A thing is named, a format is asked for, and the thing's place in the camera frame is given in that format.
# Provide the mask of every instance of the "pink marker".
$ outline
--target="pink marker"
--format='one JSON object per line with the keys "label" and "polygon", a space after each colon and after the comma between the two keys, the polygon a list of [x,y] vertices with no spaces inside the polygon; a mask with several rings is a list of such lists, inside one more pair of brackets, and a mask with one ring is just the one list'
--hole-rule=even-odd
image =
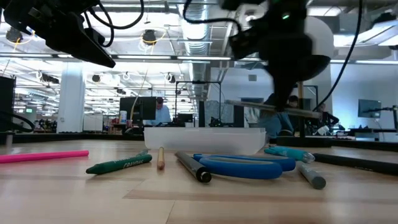
{"label": "pink marker", "polygon": [[60,159],[79,156],[88,156],[88,151],[41,152],[29,154],[2,155],[0,156],[0,163],[36,161],[42,159]]}

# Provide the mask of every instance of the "person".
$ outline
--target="person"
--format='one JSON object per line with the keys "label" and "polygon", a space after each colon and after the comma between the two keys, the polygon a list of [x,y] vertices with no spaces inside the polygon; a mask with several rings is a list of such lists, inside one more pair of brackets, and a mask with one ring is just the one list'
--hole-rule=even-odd
{"label": "person", "polygon": [[288,100],[288,107],[290,108],[298,108],[299,107],[299,98],[298,96],[292,95]]}
{"label": "person", "polygon": [[[275,105],[275,93],[271,94],[264,104]],[[290,123],[286,112],[275,113],[262,110],[260,112],[258,127],[266,129],[271,143],[276,140],[276,137],[282,130],[290,132],[291,135],[293,135],[294,132],[293,126]]]}
{"label": "person", "polygon": [[157,126],[160,123],[168,123],[172,121],[169,108],[166,105],[163,105],[163,102],[164,100],[162,97],[156,98],[155,120],[145,120],[144,124]]}
{"label": "person", "polygon": [[339,122],[339,119],[336,118],[335,116],[331,115],[329,112],[325,111],[326,110],[326,104],[322,103],[318,107],[318,112],[322,113],[321,118],[318,120],[318,127],[323,127],[323,126],[328,126],[328,128],[332,128],[333,125],[337,124]]}

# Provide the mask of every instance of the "clear plastic container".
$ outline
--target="clear plastic container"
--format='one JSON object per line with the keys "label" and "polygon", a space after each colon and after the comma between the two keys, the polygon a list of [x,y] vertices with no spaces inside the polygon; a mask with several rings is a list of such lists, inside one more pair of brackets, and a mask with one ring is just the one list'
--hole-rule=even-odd
{"label": "clear plastic container", "polygon": [[253,155],[266,143],[264,128],[145,128],[149,149]]}

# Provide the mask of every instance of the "computer monitor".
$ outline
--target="computer monitor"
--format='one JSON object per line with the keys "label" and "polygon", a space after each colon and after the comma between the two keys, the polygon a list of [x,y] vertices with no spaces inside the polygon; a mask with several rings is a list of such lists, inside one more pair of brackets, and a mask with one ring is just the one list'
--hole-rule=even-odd
{"label": "computer monitor", "polygon": [[178,121],[184,123],[192,123],[193,122],[193,115],[192,114],[178,114]]}
{"label": "computer monitor", "polygon": [[[120,98],[120,111],[127,111],[127,119],[130,119],[131,108],[136,100],[135,97]],[[139,97],[134,106],[133,120],[138,121],[156,119],[156,97]]]}
{"label": "computer monitor", "polygon": [[358,117],[359,118],[380,118],[380,111],[372,111],[381,109],[381,101],[377,100],[359,100],[358,102]]}

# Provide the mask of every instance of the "wooden table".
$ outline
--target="wooden table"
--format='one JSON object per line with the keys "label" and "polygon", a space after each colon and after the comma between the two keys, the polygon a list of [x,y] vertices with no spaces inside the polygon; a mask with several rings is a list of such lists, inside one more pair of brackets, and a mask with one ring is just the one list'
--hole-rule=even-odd
{"label": "wooden table", "polygon": [[[96,163],[131,157],[143,148],[134,141],[15,144],[9,153],[86,149],[90,156],[0,164],[0,223],[398,223],[398,177],[316,162],[310,166],[326,178],[324,190],[313,189],[296,170],[276,180],[214,175],[204,185],[170,151],[163,172],[152,151],[151,163],[97,177],[85,174]],[[398,162],[394,152],[309,151]]]}

